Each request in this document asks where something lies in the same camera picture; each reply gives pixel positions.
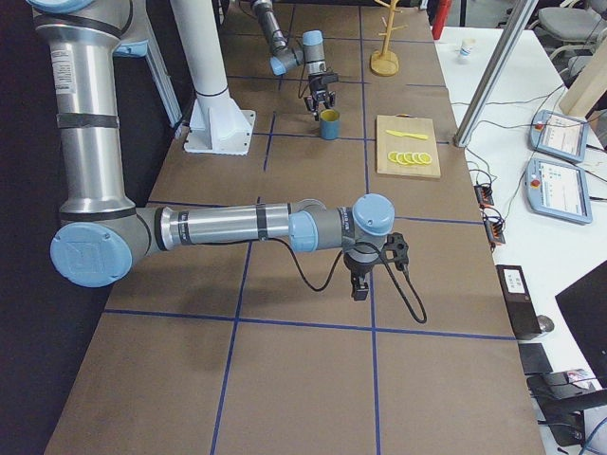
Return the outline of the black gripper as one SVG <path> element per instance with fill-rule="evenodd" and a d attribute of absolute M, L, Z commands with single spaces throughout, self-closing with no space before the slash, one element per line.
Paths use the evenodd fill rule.
<path fill-rule="evenodd" d="M 333 108 L 336 102 L 336 92 L 328 91 L 328 85 L 310 85 L 308 84 L 310 95 L 304 98 L 307 110 L 315 114 L 317 112 L 317 103 L 314 98 L 324 98 L 324 106 Z"/>
<path fill-rule="evenodd" d="M 350 281 L 352 286 L 351 297 L 354 301 L 365 301 L 369 294 L 369 284 L 367 275 L 379 263 L 379 258 L 375 257 L 370 262 L 361 262 L 350 255 L 344 257 L 344 264 L 350 271 Z"/>

